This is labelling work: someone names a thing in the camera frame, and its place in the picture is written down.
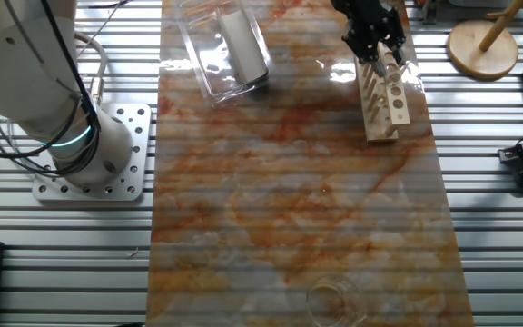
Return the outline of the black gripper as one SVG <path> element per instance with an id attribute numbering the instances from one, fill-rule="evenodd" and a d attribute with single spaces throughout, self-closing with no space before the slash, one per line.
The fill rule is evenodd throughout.
<path id="1" fill-rule="evenodd" d="M 361 63 L 369 63 L 377 76 L 384 78 L 387 73 L 379 56 L 379 43 L 391 50 L 397 66 L 405 64 L 402 46 L 406 36 L 397 7 L 380 0 L 331 0 L 331 5 L 347 18 L 341 39 Z"/>

